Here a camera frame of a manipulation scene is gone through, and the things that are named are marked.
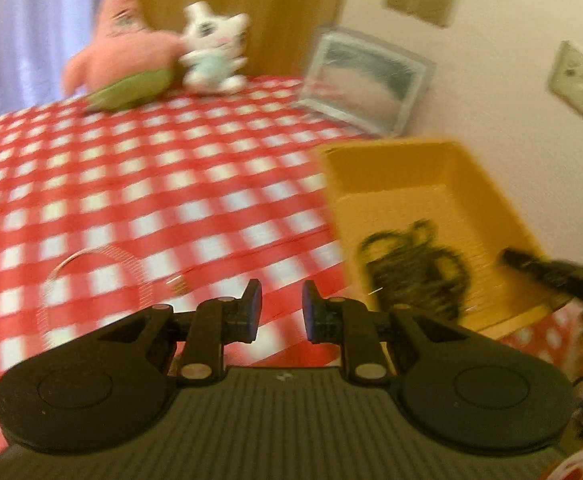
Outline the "golden plastic tray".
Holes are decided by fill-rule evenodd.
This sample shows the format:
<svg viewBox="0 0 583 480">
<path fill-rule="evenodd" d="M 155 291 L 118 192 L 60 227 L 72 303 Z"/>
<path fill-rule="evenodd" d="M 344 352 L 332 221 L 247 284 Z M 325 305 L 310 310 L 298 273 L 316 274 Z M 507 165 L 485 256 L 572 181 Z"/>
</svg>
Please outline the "golden plastic tray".
<svg viewBox="0 0 583 480">
<path fill-rule="evenodd" d="M 410 233 L 415 242 L 454 252 L 468 273 L 459 322 L 500 338 L 567 304 L 554 292 L 501 260 L 506 248 L 542 249 L 478 160 L 450 140 L 347 141 L 319 146 L 325 196 L 357 298 L 379 306 L 366 265 L 388 252 L 385 232 Z"/>
</svg>

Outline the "red white checkered tablecloth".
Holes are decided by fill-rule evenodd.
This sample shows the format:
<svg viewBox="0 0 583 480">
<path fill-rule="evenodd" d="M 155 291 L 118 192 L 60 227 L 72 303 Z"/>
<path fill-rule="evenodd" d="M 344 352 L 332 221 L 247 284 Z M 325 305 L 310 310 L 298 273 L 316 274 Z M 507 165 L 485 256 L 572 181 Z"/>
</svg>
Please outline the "red white checkered tablecloth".
<svg viewBox="0 0 583 480">
<path fill-rule="evenodd" d="M 153 302 L 188 311 L 252 278 L 258 337 L 226 361 L 334 364 L 335 347 L 305 339 L 300 289 L 345 288 L 315 150 L 359 131 L 299 110 L 297 88 L 261 77 L 233 98 L 0 116 L 0 375 Z"/>
</svg>

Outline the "white bunny plush toy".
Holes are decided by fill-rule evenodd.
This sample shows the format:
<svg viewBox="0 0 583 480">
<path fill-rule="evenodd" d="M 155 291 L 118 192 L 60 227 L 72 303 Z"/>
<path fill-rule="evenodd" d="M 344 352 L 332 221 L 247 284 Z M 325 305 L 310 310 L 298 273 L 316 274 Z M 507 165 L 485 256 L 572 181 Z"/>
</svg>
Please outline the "white bunny plush toy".
<svg viewBox="0 0 583 480">
<path fill-rule="evenodd" d="M 180 63 L 186 68 L 183 86 L 200 96 L 235 94 L 247 84 L 240 70 L 246 65 L 246 34 L 249 15 L 214 14 L 205 1 L 184 9 L 188 18 L 181 40 L 186 53 Z"/>
</svg>

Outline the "pink starfish plush toy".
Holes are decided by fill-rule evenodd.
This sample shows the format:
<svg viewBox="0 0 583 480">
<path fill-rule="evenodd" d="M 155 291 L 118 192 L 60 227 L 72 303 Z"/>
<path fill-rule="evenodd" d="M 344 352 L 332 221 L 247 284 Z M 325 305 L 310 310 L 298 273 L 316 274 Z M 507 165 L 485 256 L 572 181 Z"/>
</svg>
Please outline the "pink starfish plush toy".
<svg viewBox="0 0 583 480">
<path fill-rule="evenodd" d="M 89 110 L 128 110 L 171 87 L 182 55 L 176 32 L 147 25 L 141 0 L 102 0 L 90 44 L 64 67 L 64 96 L 84 90 Z"/>
</svg>

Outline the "lilac sheer curtain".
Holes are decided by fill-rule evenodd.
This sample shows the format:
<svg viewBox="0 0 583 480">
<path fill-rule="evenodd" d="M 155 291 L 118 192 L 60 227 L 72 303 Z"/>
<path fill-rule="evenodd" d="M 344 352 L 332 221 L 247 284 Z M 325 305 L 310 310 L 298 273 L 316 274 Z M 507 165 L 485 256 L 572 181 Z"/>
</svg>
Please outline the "lilac sheer curtain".
<svg viewBox="0 0 583 480">
<path fill-rule="evenodd" d="M 69 59 L 91 39 L 101 0 L 0 0 L 0 115 L 63 99 Z"/>
</svg>

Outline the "wall socket plate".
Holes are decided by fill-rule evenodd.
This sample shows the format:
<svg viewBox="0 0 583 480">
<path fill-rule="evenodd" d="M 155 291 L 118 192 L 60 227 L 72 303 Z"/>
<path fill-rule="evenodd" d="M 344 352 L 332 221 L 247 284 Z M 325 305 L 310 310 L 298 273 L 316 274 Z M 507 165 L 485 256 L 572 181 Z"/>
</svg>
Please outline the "wall socket plate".
<svg viewBox="0 0 583 480">
<path fill-rule="evenodd" d="M 564 40 L 549 73 L 549 91 L 583 117 L 583 49 Z"/>
</svg>

